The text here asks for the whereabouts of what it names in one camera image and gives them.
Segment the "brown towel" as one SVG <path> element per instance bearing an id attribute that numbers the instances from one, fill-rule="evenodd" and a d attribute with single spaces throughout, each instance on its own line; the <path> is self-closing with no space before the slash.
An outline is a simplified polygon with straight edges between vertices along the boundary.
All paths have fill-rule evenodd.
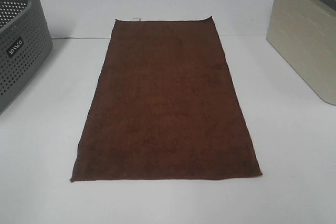
<path id="1" fill-rule="evenodd" d="M 116 20 L 71 181 L 261 175 L 213 19 Z"/>

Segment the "beige plastic bin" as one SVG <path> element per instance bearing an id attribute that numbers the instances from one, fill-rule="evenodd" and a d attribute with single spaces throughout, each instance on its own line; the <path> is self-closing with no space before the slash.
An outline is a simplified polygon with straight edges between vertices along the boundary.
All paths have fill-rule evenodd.
<path id="1" fill-rule="evenodd" d="M 321 100 L 335 104 L 335 0 L 274 0 L 266 38 Z"/>

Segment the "grey perforated plastic basket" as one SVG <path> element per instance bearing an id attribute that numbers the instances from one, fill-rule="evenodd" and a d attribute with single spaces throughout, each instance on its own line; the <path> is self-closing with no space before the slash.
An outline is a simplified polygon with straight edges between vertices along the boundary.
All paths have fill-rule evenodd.
<path id="1" fill-rule="evenodd" d="M 52 50 L 40 0 L 1 0 L 1 110 L 33 78 Z"/>

